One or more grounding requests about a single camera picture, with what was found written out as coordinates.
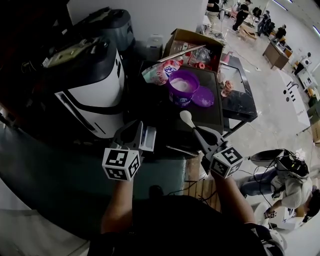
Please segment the glass panel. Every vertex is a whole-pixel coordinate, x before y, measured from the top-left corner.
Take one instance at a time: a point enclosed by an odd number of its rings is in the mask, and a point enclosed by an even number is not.
[[[242,80],[239,69],[225,64],[221,64],[221,73],[223,74],[223,84],[229,80],[235,91],[246,93],[244,81]]]

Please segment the white spatula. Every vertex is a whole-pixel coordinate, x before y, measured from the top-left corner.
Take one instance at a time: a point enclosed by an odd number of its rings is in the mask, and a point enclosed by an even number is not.
[[[196,128],[195,124],[192,122],[192,115],[189,111],[187,110],[181,111],[180,118],[191,128]]]

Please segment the ceiling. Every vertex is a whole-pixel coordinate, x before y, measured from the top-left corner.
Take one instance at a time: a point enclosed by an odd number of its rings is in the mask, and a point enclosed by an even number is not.
[[[315,25],[320,30],[320,8],[314,0],[276,0],[307,27]]]

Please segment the wooden desk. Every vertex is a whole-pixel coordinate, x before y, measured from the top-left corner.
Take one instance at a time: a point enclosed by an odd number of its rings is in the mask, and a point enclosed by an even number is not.
[[[276,66],[280,70],[282,70],[289,61],[287,55],[285,55],[284,52],[280,48],[278,48],[272,41],[270,41],[262,56],[267,57],[269,62],[272,64],[271,68]]]

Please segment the person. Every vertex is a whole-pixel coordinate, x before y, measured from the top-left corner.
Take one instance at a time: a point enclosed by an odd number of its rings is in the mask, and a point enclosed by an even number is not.
[[[294,72],[294,75],[296,76],[300,71],[302,71],[303,69],[307,68],[312,62],[308,59],[311,57],[311,53],[308,52],[308,55],[307,56],[302,56],[302,59],[300,60],[298,66],[296,67],[296,70]]]
[[[263,14],[263,19],[261,20],[261,22],[258,25],[258,31],[257,31],[257,35],[260,37],[261,33],[264,32],[264,27],[266,24],[266,21],[270,19],[270,11],[266,10],[265,13]]]
[[[186,195],[133,203],[133,181],[118,181],[88,256],[284,255],[270,231],[256,224],[253,209],[230,176],[212,174],[222,214]]]
[[[285,24],[278,28],[278,32],[275,34],[275,38],[273,40],[275,44],[277,44],[287,34],[286,28],[287,26]]]
[[[209,21],[211,22],[212,28],[215,25],[215,21],[217,20],[217,17],[220,12],[220,1],[221,0],[209,0],[207,6],[206,6],[206,15],[209,18]]]
[[[259,8],[259,7],[255,7],[252,11],[253,15],[255,17],[257,17],[258,19],[260,19],[260,16],[261,16],[261,13],[262,13],[262,10]]]
[[[301,180],[288,175],[288,173],[289,171],[273,168],[265,173],[253,175],[240,186],[240,191],[244,196],[268,195],[283,192],[282,199],[276,201],[272,207],[269,208],[267,214],[271,214],[279,207],[287,207],[295,210],[303,206],[305,214],[312,213],[316,215],[320,210],[320,198],[314,197],[314,195],[319,194],[319,189],[313,187],[309,176]]]
[[[234,25],[232,26],[232,29],[236,31],[237,33],[239,26],[245,21],[245,19],[248,17],[249,14],[249,5],[251,4],[251,0],[245,0],[243,4],[240,6],[240,11],[236,15],[236,21]]]

